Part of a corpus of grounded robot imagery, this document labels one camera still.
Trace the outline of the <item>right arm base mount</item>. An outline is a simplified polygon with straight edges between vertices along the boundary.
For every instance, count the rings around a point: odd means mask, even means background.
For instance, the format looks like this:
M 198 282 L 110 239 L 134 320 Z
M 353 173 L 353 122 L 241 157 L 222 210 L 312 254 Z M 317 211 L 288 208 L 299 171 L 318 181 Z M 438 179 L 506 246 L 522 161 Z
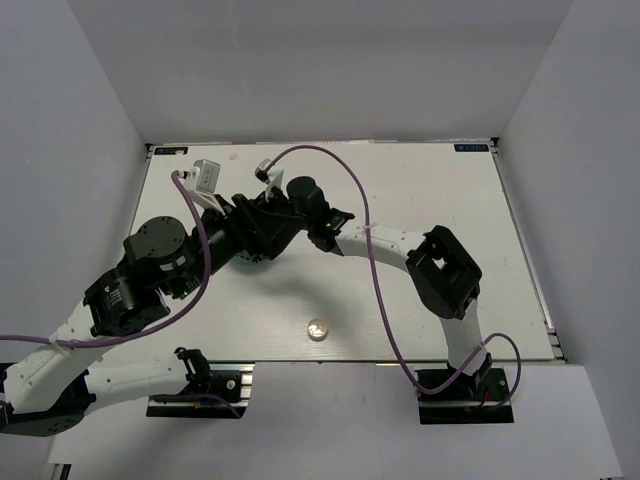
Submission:
M 418 394 L 421 425 L 512 424 L 513 410 L 505 400 L 510 390 L 505 371 L 491 368 L 475 391 L 456 381 L 435 394 Z

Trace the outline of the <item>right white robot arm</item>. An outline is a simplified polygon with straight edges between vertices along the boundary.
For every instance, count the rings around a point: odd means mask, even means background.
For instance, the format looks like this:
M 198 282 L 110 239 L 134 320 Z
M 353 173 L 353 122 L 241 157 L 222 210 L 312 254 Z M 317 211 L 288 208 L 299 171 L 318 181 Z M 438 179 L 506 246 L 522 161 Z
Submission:
M 482 272 L 455 235 L 443 226 L 425 234 L 360 224 L 352 214 L 331 208 L 308 176 L 286 186 L 296 219 L 321 251 L 367 258 L 408 273 L 428 311 L 437 316 L 447 346 L 453 390 L 472 399 L 488 385 L 491 355 L 478 321 Z

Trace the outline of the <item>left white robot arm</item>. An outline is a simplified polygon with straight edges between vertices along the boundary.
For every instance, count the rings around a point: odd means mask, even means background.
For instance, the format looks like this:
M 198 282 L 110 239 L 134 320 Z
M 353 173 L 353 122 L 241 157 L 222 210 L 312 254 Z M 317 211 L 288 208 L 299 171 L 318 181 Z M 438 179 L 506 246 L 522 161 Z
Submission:
M 50 437 L 93 409 L 140 397 L 167 403 L 236 402 L 228 376 L 198 349 L 178 347 L 160 360 L 123 369 L 97 362 L 111 348 L 158 332 L 165 300 L 187 299 L 178 320 L 204 295 L 210 276 L 236 256 L 273 260 L 304 228 L 281 191 L 254 199 L 236 194 L 199 216 L 193 231 L 171 216 L 143 223 L 124 241 L 124 256 L 84 293 L 78 313 L 24 360 L 1 367 L 1 431 Z

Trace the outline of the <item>small round cream jar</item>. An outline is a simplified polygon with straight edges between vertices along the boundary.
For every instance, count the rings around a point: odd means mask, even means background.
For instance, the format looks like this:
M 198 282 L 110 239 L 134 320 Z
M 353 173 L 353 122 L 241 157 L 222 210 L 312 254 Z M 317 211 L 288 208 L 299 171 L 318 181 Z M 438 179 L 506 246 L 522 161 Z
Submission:
M 307 325 L 307 335 L 314 342 L 322 342 L 329 335 L 329 323 L 323 319 L 312 319 Z

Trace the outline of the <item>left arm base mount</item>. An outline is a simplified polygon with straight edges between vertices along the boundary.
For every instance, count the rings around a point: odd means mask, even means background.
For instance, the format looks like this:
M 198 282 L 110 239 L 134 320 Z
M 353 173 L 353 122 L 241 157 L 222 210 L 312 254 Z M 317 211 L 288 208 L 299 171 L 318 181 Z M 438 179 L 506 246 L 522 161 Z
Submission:
M 215 363 L 197 349 L 174 354 L 186 367 L 187 384 L 177 394 L 160 394 L 147 403 L 149 418 L 232 419 L 244 415 L 253 384 L 253 366 Z

